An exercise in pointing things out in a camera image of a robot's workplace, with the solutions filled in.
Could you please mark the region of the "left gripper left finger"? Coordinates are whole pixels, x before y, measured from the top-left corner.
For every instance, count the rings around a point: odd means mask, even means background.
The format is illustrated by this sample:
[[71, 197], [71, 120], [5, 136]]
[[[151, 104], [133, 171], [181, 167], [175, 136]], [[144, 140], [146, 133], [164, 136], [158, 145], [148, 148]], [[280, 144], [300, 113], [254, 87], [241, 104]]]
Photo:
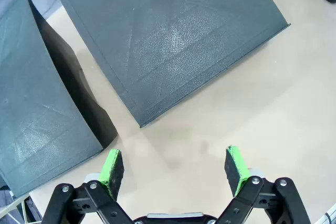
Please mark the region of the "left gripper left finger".
[[81, 223], [90, 213], [96, 213], [103, 223], [133, 223], [117, 203], [123, 173], [121, 151], [113, 149], [98, 179], [77, 188], [66, 183], [55, 187], [42, 223]]

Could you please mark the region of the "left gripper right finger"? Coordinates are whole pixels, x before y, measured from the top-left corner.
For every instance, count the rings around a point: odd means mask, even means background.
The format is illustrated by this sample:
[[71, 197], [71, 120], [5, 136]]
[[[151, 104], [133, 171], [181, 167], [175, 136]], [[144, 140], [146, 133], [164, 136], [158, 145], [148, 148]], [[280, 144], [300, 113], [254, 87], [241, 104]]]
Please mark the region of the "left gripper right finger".
[[245, 223], [254, 208], [263, 209], [271, 223], [310, 223], [292, 179], [274, 182], [253, 175], [236, 146], [226, 149], [225, 173], [233, 198], [217, 223]]

